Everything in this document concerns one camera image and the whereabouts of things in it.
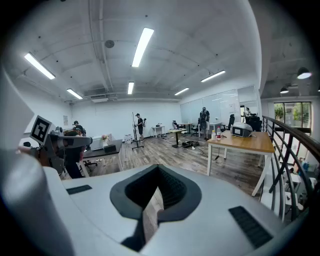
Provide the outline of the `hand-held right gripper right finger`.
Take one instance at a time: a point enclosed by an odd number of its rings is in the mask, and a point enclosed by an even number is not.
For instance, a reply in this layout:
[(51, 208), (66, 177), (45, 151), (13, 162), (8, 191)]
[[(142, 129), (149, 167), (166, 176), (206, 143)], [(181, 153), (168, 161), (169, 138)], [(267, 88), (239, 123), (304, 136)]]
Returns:
[(201, 201), (184, 220), (160, 224), (140, 253), (144, 256), (243, 256), (254, 251), (230, 209), (243, 207), (272, 236), (285, 225), (265, 205), (237, 186), (179, 167), (176, 173), (194, 181)]

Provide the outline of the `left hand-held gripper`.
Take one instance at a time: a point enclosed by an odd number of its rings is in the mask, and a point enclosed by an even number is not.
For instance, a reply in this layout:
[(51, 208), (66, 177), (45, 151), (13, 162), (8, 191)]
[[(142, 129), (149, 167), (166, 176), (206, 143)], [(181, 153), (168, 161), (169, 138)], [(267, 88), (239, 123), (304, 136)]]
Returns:
[(93, 142), (91, 137), (82, 135), (82, 128), (63, 131), (61, 127), (52, 129), (52, 123), (37, 116), (30, 138), (39, 146), (32, 147), (34, 155), (43, 166), (55, 169), (59, 174), (67, 171), (72, 179), (83, 178), (78, 163), (83, 159), (85, 148)]

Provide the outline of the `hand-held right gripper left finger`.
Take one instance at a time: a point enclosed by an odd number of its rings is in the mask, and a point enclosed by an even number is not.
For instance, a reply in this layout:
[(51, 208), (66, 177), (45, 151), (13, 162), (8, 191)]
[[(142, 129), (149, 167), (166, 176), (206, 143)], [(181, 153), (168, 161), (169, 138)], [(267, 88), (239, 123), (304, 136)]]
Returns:
[(148, 165), (107, 175), (62, 181), (58, 173), (44, 167), (49, 194), (64, 224), (70, 256), (157, 256), (158, 249), (136, 252), (122, 241), (134, 234), (137, 221), (119, 214), (110, 200), (114, 184), (135, 175)]

